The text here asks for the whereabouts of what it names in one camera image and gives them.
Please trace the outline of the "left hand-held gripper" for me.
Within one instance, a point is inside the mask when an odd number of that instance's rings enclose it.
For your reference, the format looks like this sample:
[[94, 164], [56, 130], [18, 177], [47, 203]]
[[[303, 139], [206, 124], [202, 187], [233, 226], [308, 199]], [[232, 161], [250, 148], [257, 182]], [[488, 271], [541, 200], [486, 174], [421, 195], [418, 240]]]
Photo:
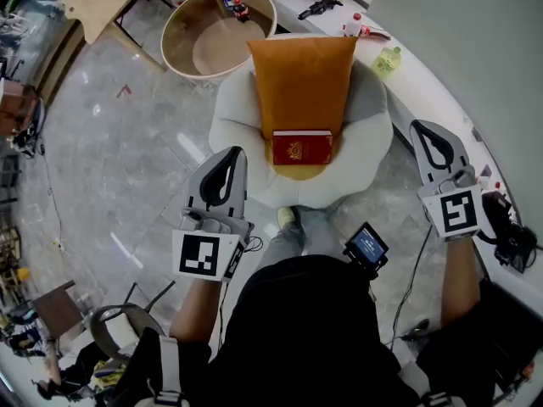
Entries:
[[247, 158], [239, 146], [212, 154], [194, 171], [182, 223], [172, 232], [174, 274], [232, 280], [254, 229], [243, 218], [246, 187]]

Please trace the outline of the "red book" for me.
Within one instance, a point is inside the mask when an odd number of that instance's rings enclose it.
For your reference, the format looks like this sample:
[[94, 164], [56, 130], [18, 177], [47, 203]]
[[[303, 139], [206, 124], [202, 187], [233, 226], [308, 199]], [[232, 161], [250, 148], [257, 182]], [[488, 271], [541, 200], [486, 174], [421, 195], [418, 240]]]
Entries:
[[331, 131], [274, 131], [271, 141], [274, 165], [321, 165], [332, 158]]

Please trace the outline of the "person's left forearm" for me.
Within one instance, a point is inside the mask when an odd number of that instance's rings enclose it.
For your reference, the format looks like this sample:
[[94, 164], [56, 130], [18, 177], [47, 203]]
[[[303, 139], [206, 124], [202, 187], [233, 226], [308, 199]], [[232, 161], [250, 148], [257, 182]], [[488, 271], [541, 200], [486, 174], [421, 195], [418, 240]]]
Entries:
[[172, 320], [169, 336], [181, 343], [207, 344], [219, 313], [222, 285], [222, 282], [194, 279]]

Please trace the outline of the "orange cushion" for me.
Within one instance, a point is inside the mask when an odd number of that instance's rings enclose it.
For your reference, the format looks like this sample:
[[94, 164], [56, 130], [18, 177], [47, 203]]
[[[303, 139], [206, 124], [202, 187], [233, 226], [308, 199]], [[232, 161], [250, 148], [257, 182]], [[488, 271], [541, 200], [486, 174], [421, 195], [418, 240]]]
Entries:
[[339, 133], [355, 45], [342, 36], [248, 42], [265, 139], [274, 131]]

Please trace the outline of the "green drink bottle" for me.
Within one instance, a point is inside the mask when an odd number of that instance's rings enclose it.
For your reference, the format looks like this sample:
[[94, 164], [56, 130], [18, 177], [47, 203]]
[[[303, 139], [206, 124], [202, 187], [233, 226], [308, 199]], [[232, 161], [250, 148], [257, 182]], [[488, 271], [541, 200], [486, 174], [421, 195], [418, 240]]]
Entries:
[[400, 66], [401, 48], [384, 47], [372, 63], [373, 71], [380, 77], [391, 75]]

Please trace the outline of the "white window ledge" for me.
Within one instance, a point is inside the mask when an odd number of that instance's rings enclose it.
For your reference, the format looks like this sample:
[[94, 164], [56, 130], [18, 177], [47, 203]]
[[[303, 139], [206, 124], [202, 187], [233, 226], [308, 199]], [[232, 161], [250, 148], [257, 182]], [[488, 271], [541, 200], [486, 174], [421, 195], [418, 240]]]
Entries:
[[[364, 25], [374, 26], [388, 33], [380, 23], [367, 14], [367, 9], [356, 0], [342, 0], [343, 6], [336, 6], [322, 15], [312, 15], [306, 20], [298, 20], [298, 14], [313, 4], [312, 0], [272, 0], [277, 7], [279, 24], [292, 32], [308, 31], [314, 34], [337, 36], [342, 33], [342, 24], [353, 13], [362, 14]], [[394, 118], [393, 123], [404, 137], [411, 120], [420, 119], [442, 125], [457, 134], [469, 155], [477, 172], [489, 167], [491, 176], [499, 179], [503, 186], [504, 196], [512, 199], [509, 189], [491, 158], [490, 150], [473, 134], [474, 124], [462, 106], [453, 98], [439, 79], [413, 54], [413, 52], [396, 37], [383, 42], [370, 38], [362, 38], [357, 43], [356, 57], [364, 64], [371, 65], [384, 46], [401, 48], [401, 63], [392, 75], [384, 77], [384, 85], [391, 92], [393, 99], [403, 107], [402, 116]]]

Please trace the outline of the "white roller blind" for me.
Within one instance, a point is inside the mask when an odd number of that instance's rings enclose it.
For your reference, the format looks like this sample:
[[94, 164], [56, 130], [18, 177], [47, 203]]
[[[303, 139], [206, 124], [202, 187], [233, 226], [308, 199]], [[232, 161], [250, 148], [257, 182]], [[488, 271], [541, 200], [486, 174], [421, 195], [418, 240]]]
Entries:
[[372, 0], [479, 127], [518, 207], [543, 204], [543, 0]]

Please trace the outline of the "black screen device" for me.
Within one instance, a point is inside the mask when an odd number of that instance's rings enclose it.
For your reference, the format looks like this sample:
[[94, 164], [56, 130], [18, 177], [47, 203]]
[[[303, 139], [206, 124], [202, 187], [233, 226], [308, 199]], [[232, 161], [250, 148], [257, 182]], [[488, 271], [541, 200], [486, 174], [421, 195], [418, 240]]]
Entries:
[[389, 247], [371, 227], [364, 222], [344, 244], [343, 255], [353, 263], [362, 275], [373, 281], [378, 272], [388, 263]]

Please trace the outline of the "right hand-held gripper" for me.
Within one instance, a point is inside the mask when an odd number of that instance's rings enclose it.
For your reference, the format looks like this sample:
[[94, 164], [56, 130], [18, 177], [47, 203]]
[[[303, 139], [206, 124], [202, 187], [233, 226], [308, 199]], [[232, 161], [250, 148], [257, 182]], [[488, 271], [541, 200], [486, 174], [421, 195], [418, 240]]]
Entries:
[[482, 188], [462, 140], [426, 120], [414, 120], [410, 136], [424, 185], [417, 195], [439, 237], [448, 242], [477, 235], [486, 219]]

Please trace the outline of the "white chair cushion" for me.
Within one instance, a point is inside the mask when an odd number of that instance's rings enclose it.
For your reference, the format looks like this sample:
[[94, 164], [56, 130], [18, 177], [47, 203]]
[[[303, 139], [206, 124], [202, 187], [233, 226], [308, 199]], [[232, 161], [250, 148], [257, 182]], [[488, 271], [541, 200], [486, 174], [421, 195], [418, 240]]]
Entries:
[[106, 321], [105, 325], [109, 335], [120, 349], [137, 344], [139, 336], [132, 328], [126, 314], [117, 315]]

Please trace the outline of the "round wooden side table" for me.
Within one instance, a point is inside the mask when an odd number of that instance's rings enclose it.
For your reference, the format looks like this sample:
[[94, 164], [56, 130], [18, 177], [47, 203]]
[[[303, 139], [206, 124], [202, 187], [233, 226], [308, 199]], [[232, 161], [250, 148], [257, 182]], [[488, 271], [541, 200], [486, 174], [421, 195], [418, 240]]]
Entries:
[[247, 42], [272, 37], [277, 11], [272, 0], [241, 0], [249, 20], [238, 21], [222, 0], [186, 0], [166, 22], [161, 54], [168, 68], [192, 81], [224, 78], [250, 57]]

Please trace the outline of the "wooden step platform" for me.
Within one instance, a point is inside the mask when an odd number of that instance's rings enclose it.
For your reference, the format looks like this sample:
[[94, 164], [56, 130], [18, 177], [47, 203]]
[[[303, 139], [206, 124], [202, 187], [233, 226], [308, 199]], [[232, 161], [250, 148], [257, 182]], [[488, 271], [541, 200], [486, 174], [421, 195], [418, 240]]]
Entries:
[[79, 20], [63, 21], [52, 39], [30, 81], [46, 108], [53, 103], [64, 78], [86, 44]]

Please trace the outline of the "person's black top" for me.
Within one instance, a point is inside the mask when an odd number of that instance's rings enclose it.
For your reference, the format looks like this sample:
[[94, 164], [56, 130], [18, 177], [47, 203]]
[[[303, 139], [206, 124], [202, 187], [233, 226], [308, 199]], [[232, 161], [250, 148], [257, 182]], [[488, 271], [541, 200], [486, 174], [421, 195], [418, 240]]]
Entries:
[[474, 307], [434, 333], [403, 376], [354, 266], [286, 259], [248, 279], [217, 354], [180, 344], [182, 396], [190, 407], [490, 407], [495, 371], [482, 323]]

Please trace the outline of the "person's grey trousers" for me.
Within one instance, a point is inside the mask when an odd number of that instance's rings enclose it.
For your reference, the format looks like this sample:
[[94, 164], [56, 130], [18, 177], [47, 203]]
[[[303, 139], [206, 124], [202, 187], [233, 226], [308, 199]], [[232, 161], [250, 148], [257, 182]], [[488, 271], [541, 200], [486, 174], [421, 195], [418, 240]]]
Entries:
[[306, 255], [327, 255], [346, 262], [343, 255], [343, 244], [339, 233], [328, 222], [323, 210], [310, 209], [305, 206], [293, 206], [296, 224], [279, 228], [279, 232], [271, 239], [264, 252], [257, 270], [274, 265], [286, 259]]

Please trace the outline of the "black cabinet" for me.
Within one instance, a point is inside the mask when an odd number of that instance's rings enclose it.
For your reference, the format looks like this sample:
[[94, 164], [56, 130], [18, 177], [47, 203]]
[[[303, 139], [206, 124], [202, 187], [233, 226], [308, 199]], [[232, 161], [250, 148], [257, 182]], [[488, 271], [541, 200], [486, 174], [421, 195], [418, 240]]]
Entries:
[[490, 280], [479, 287], [486, 334], [512, 365], [525, 368], [543, 348], [543, 319]]

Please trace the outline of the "black handheld tool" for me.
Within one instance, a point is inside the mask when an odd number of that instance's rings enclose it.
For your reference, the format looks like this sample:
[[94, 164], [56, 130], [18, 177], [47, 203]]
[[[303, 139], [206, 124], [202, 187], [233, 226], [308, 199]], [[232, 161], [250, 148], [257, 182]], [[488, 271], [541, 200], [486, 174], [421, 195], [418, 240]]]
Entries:
[[298, 14], [298, 20], [306, 20], [309, 16], [323, 14], [335, 6], [343, 6], [342, 0], [320, 0], [313, 3], [308, 9]]

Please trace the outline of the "brown box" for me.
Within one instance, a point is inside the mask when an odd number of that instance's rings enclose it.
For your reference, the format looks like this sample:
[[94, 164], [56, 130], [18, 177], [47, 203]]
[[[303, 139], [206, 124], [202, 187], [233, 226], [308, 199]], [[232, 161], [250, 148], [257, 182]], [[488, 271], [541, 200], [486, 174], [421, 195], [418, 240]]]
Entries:
[[11, 137], [37, 125], [44, 116], [36, 89], [6, 78], [0, 80], [0, 137]]

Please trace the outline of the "person's right forearm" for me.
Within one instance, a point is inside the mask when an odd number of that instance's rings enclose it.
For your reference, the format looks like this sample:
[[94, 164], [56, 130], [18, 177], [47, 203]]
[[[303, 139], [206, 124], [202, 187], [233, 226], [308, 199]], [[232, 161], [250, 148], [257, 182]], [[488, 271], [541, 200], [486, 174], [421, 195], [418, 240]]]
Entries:
[[478, 264], [473, 240], [465, 237], [447, 243], [440, 323], [450, 325], [480, 300]]

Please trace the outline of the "small brown table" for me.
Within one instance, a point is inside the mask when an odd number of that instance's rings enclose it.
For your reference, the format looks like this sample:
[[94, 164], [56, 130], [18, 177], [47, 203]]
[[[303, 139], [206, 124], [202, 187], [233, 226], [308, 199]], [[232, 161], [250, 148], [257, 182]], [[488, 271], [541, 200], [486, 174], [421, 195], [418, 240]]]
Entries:
[[59, 340], [83, 318], [76, 302], [67, 290], [76, 283], [70, 280], [52, 291], [32, 300], [32, 305], [50, 337]]

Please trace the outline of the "white beanbag chair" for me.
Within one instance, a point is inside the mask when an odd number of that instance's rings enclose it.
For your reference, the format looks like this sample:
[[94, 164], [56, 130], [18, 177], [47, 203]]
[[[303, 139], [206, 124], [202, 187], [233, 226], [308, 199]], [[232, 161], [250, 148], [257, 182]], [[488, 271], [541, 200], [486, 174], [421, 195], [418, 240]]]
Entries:
[[[285, 34], [270, 39], [325, 37]], [[274, 165], [272, 138], [261, 130], [260, 102], [251, 57], [219, 87], [209, 144], [214, 152], [241, 147], [248, 159], [250, 197], [272, 207], [306, 205], [320, 209], [367, 189], [391, 145], [393, 126], [383, 83], [355, 57], [344, 120], [333, 135], [328, 164]]]

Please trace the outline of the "yellow cloth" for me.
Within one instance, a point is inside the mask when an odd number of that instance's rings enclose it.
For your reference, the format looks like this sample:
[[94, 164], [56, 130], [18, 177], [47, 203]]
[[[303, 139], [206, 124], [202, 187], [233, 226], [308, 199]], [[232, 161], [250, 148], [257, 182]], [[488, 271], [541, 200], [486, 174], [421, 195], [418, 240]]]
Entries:
[[94, 367], [93, 376], [101, 388], [112, 387], [117, 384], [126, 370], [126, 365], [117, 361], [99, 361]]

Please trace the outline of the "round wicker chair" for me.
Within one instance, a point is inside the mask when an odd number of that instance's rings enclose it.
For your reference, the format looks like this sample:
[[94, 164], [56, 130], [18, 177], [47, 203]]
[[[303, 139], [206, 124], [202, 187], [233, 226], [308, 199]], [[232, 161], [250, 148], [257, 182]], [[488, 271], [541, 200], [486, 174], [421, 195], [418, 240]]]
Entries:
[[128, 343], [129, 346], [137, 345], [139, 338], [142, 336], [146, 328], [150, 328], [160, 336], [164, 336], [164, 330], [158, 321], [150, 314], [150, 311], [154, 304], [161, 299], [175, 284], [175, 280], [171, 281], [143, 308], [138, 304], [130, 302], [131, 295], [137, 286], [137, 283], [133, 282], [122, 304], [107, 305], [92, 313], [89, 329], [94, 342], [112, 360], [117, 360], [118, 362], [127, 365], [132, 354], [126, 352], [126, 347], [121, 347], [115, 341], [112, 331], [108, 328], [107, 323], [120, 317], [121, 328], [124, 331], [131, 329], [133, 335], [135, 336], [135, 341]]

